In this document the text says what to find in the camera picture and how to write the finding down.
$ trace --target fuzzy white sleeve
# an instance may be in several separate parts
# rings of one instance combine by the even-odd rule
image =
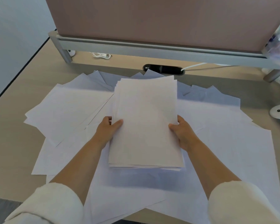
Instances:
[[[254,184],[231,181],[218,185],[208,200],[212,224],[280,224],[280,213]]]
[[[21,213],[37,215],[53,224],[79,224],[83,220],[83,205],[69,187],[49,183],[37,188],[5,221]]]

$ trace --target wall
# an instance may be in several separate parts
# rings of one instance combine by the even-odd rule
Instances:
[[[45,0],[0,0],[0,93],[55,28]]]

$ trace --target metal frame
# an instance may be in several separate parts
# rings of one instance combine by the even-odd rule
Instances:
[[[102,52],[128,56],[276,69],[271,75],[268,75],[267,81],[272,80],[276,75],[280,74],[280,65],[266,58],[262,53],[63,37],[60,36],[57,31],[49,32],[49,36],[67,63],[72,61],[72,58],[67,52],[69,49],[86,52]]]

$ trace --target white cord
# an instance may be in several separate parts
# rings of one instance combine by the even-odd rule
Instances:
[[[180,71],[183,71],[183,70],[188,69],[190,67],[196,67],[196,66],[199,66],[199,65],[203,65],[203,64],[207,64],[207,63],[194,64],[194,65],[191,65],[189,67],[185,67],[185,68],[181,69]]]
[[[108,53],[100,53],[100,52],[91,52],[93,57],[95,58],[104,58],[104,59],[110,59],[111,58],[111,54]]]

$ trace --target stack of paper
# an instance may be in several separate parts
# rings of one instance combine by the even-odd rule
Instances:
[[[124,120],[113,137],[110,167],[184,167],[178,139],[168,128],[177,122],[177,81],[122,79],[114,92],[112,120]]]
[[[102,151],[84,206],[85,224],[111,224],[145,207],[193,224],[209,223],[208,201],[185,151],[182,151],[185,168],[180,171],[152,168],[181,166],[174,143],[163,145],[163,150],[156,143],[170,139],[166,134],[168,123],[176,123],[177,114],[231,171],[258,186],[280,212],[280,183],[271,132],[255,125],[240,110],[239,98],[222,94],[214,86],[175,84],[172,76],[164,77],[150,70],[145,75],[132,76],[133,80],[126,78],[98,71],[81,74],[65,85],[56,85],[26,114],[25,123],[46,135],[32,174],[47,175],[47,182],[91,139],[104,116],[113,116],[113,121],[124,119],[110,152],[109,144]],[[174,109],[172,88],[176,85],[178,99]],[[146,134],[150,130],[147,126],[155,129],[156,132],[150,131],[153,137]],[[157,151],[155,154],[149,150],[151,147]],[[131,154],[138,152],[136,148],[149,152],[149,157],[141,154],[139,159],[133,157]],[[164,155],[169,150],[176,152],[172,160]],[[166,163],[155,162],[156,158]],[[115,166],[117,162],[120,166],[151,168],[109,167],[109,163]]]

